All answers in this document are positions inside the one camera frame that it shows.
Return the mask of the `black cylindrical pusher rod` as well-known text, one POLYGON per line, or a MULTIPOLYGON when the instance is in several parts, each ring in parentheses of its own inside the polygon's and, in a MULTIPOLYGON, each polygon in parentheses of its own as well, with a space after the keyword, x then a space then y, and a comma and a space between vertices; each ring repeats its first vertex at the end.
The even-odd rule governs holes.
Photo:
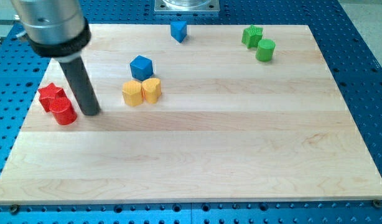
POLYGON ((96 94, 81 57, 69 62, 59 62, 81 112, 87 116, 101 111, 96 94))

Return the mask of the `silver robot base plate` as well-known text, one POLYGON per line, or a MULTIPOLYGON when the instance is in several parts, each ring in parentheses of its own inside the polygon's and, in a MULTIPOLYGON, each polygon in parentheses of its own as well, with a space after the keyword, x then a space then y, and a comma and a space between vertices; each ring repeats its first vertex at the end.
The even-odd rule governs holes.
POLYGON ((160 13, 219 12, 219 0, 155 0, 154 11, 160 13))

